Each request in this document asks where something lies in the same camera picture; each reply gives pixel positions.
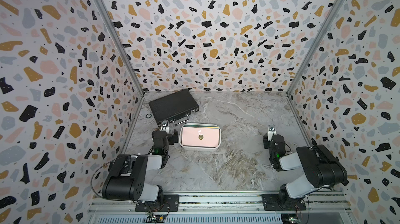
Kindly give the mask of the light green envelope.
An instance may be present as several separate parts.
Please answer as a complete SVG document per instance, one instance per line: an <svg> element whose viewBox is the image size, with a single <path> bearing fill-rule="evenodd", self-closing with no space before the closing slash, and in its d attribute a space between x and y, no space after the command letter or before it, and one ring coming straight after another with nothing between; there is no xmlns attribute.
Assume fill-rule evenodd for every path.
<svg viewBox="0 0 400 224"><path fill-rule="evenodd" d="M196 124L196 123L187 123L184 124L184 126L188 128L219 128L219 126L213 124Z"/></svg>

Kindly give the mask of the pink envelope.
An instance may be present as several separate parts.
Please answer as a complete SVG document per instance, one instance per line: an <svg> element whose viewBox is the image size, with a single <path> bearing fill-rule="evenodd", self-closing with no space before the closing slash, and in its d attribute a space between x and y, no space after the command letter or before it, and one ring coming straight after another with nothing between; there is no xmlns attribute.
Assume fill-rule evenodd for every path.
<svg viewBox="0 0 400 224"><path fill-rule="evenodd" d="M219 145L218 127L192 127L182 128L182 145L200 148L216 148Z"/></svg>

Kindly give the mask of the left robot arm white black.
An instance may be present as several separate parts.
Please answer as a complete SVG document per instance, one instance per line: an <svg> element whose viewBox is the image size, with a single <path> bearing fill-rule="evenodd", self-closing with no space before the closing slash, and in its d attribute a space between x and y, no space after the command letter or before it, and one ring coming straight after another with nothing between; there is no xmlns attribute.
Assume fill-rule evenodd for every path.
<svg viewBox="0 0 400 224"><path fill-rule="evenodd" d="M152 132L153 146L147 154L120 154L113 161L101 189L101 196L113 201L162 204L164 191L159 185L145 182L146 173L163 169L169 160L169 147L178 143L179 133L164 128Z"/></svg>

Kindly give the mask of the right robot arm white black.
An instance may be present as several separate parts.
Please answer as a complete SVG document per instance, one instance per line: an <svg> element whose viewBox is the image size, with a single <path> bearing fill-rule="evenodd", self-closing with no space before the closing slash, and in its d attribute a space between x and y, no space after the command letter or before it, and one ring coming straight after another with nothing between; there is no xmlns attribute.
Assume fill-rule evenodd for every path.
<svg viewBox="0 0 400 224"><path fill-rule="evenodd" d="M263 136L263 145L269 151L269 161L276 171L303 170L296 180L281 186L278 193L281 203L302 200L319 189L348 180L344 166L322 144L297 147L295 152L288 153L284 137L272 130Z"/></svg>

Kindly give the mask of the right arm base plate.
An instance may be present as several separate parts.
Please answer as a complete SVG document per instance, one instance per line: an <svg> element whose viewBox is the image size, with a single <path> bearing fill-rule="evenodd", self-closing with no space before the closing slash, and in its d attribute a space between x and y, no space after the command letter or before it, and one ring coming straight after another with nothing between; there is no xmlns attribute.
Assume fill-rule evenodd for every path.
<svg viewBox="0 0 400 224"><path fill-rule="evenodd" d="M279 194L262 194L261 201L265 211L296 211L306 210L303 199L292 199Z"/></svg>

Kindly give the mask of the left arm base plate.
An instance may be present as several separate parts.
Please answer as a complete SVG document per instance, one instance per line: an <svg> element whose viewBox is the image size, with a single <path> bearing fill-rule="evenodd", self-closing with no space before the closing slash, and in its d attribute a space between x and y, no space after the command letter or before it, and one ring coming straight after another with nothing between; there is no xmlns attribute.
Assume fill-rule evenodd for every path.
<svg viewBox="0 0 400 224"><path fill-rule="evenodd" d="M135 212L144 213L144 212L177 212L179 208L179 200L180 195L178 194L167 194L164 195L164 198L161 202L148 202L141 201L138 202L135 207Z"/></svg>

